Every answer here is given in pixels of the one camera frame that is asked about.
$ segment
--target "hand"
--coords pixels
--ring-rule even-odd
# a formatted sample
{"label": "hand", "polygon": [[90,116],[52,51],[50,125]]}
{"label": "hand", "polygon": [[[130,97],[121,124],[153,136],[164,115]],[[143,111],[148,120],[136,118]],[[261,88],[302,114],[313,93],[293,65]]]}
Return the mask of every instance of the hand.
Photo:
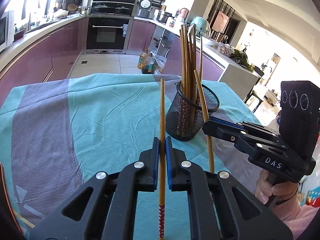
{"label": "hand", "polygon": [[280,196],[279,201],[288,200],[294,196],[298,189],[298,183],[287,181],[274,186],[268,181],[270,172],[262,170],[257,180],[255,196],[263,204],[266,204],[271,195]]}

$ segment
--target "metal pin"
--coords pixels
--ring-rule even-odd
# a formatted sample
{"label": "metal pin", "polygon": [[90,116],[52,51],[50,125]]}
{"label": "metal pin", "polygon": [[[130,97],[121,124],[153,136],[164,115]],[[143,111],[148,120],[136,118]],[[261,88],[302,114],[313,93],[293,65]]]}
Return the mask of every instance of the metal pin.
{"label": "metal pin", "polygon": [[229,173],[227,171],[222,171],[219,173],[220,178],[227,179],[229,178]]}
{"label": "metal pin", "polygon": [[181,166],[184,167],[184,168],[189,168],[191,166],[191,162],[189,161],[183,161],[181,163]]}
{"label": "metal pin", "polygon": [[106,176],[107,176],[106,173],[103,171],[100,171],[96,174],[97,179],[104,179]]}
{"label": "metal pin", "polygon": [[139,168],[142,168],[144,166],[144,163],[143,162],[136,162],[133,166],[135,168],[139,169]]}

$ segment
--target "pink sleeve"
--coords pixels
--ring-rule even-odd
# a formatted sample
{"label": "pink sleeve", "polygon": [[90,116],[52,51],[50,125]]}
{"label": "pink sleeve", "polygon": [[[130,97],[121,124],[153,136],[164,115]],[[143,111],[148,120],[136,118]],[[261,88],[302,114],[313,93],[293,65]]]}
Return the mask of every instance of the pink sleeve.
{"label": "pink sleeve", "polygon": [[274,206],[273,213],[290,228],[293,239],[297,239],[310,224],[319,208],[300,206],[295,194],[285,203]]}

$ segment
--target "sink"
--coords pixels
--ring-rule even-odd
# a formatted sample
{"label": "sink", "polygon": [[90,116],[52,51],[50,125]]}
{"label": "sink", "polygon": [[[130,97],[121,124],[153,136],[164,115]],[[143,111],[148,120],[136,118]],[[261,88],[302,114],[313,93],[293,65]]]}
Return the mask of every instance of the sink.
{"label": "sink", "polygon": [[49,26],[49,25],[51,25],[51,24],[53,24],[53,23],[56,23],[56,22],[58,22],[58,21],[60,21],[60,20],[55,20],[55,21],[43,23],[43,24],[41,24],[41,25],[39,25],[39,26],[37,26],[37,27],[34,27],[34,28],[31,29],[30,31],[27,31],[26,33],[31,33],[31,32],[40,30],[40,29],[42,29],[42,28],[44,28],[44,27],[47,27],[47,26]]}

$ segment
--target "black wire basket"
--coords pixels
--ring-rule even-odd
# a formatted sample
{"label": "black wire basket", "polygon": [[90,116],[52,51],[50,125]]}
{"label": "black wire basket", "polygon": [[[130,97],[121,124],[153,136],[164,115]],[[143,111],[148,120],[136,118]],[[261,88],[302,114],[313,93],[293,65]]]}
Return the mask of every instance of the black wire basket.
{"label": "black wire basket", "polygon": [[[220,108],[216,94],[202,85],[208,113],[214,113]],[[196,93],[196,103],[191,102],[181,92],[181,81],[177,84],[177,93],[165,117],[165,128],[171,137],[179,141],[192,140],[204,124],[199,93]]]}

